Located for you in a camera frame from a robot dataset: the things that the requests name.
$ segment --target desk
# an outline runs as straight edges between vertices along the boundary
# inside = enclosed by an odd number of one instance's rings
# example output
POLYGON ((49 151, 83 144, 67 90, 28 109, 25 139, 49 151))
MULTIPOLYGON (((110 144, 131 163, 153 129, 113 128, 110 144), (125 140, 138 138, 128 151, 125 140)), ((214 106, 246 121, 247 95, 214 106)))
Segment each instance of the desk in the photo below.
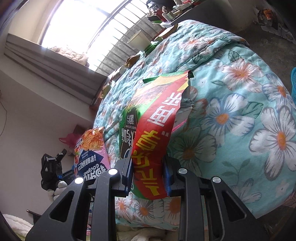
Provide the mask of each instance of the desk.
POLYGON ((230 28, 228 18, 215 0, 203 0, 201 4, 185 11, 171 22, 161 23, 161 25, 165 28, 169 28, 188 19, 196 20, 225 30, 229 30, 230 28))

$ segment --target bottle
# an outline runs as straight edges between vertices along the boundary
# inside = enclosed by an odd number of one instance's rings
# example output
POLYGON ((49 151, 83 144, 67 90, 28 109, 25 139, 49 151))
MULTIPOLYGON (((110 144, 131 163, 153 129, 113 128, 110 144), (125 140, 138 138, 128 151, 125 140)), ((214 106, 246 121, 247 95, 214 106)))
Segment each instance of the bottle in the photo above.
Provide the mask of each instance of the bottle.
POLYGON ((172 12, 167 13, 167 15, 169 15, 169 18, 172 20, 175 18, 175 15, 172 12))
POLYGON ((166 19, 162 16, 162 9, 160 9, 158 6, 154 5, 153 7, 150 8, 150 10, 156 14, 156 16, 159 17, 159 19, 163 22, 166 22, 166 19))
POLYGON ((163 15, 163 17, 164 17, 168 22, 170 22, 170 21, 173 20, 173 18, 172 18, 170 15, 166 14, 166 13, 163 13, 162 15, 163 15))

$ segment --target bed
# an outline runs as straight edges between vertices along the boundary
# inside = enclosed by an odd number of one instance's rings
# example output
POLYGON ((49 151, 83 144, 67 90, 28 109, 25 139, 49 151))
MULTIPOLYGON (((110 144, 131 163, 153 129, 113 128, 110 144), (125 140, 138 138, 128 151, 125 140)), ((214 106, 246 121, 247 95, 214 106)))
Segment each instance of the bed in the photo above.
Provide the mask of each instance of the bed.
MULTIPOLYGON (((94 128, 114 167, 119 159, 119 117, 143 79, 192 70, 187 122, 175 131, 169 156, 198 176, 220 176, 255 217, 284 204, 295 207, 296 106, 269 66, 241 37, 193 20, 179 24, 146 58, 112 84, 94 128)), ((116 222, 177 230, 180 199, 116 198, 116 222)))

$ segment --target white blanket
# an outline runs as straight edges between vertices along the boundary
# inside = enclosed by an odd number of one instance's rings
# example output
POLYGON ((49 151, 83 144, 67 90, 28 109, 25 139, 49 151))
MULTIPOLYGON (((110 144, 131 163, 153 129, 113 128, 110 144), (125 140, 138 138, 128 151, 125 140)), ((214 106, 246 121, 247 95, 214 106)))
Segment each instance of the white blanket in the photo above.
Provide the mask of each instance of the white blanket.
POLYGON ((77 53, 75 51, 73 51, 72 49, 70 49, 69 47, 51 47, 49 48, 50 50, 59 53, 67 58, 70 58, 82 65, 86 65, 87 61, 88 61, 88 57, 86 55, 86 53, 77 53))
MULTIPOLYGON (((12 215, 4 214, 3 216, 18 237, 25 240, 33 225, 12 215)), ((178 232, 156 228, 132 229, 131 227, 117 225, 117 238, 118 241, 177 241, 178 232)))

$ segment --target blue basket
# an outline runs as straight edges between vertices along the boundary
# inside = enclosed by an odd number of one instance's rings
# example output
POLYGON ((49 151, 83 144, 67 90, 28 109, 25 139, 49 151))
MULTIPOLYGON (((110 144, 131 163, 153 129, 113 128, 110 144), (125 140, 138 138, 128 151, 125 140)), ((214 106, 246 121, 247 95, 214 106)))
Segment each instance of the blue basket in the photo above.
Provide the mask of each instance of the blue basket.
POLYGON ((291 82, 292 82, 292 99, 296 104, 296 67, 292 70, 291 73, 291 82))

